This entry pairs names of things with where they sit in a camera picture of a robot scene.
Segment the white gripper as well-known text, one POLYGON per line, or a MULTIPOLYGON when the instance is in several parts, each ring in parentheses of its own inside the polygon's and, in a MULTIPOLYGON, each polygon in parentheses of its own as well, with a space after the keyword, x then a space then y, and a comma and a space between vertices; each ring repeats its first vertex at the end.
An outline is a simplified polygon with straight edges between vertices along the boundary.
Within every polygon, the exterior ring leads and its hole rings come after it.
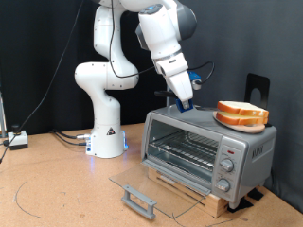
POLYGON ((183 102, 185 110, 192 108, 193 92, 187 71, 181 72, 176 75, 165 77, 167 85, 183 102))

